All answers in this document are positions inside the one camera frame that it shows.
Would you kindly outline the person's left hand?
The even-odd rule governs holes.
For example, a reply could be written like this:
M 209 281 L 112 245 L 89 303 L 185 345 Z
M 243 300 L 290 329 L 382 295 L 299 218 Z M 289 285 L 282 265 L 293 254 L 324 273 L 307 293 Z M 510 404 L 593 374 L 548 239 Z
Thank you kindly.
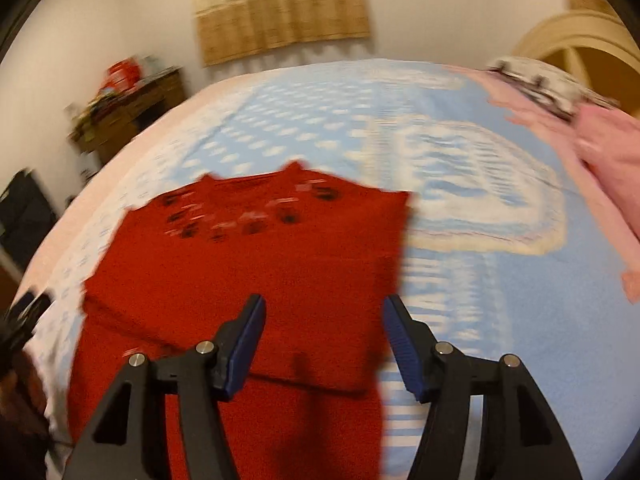
M 47 439 L 49 423 L 44 416 L 47 397 L 32 357 L 15 353 L 1 374 L 1 420 L 19 434 Z

